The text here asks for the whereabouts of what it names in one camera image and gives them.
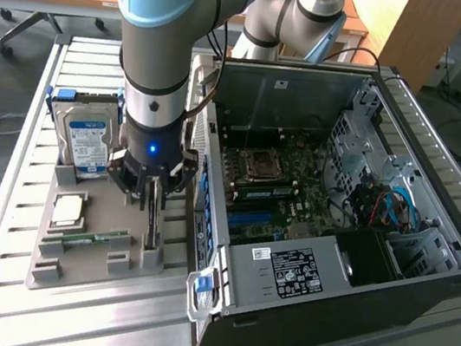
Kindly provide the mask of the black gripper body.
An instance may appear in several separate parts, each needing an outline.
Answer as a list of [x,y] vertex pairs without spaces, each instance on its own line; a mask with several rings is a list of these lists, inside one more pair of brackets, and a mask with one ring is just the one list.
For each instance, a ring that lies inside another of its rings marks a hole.
[[172,170],[183,159],[181,134],[183,119],[163,127],[141,126],[127,114],[127,164],[136,172],[146,167],[157,175],[160,167]]

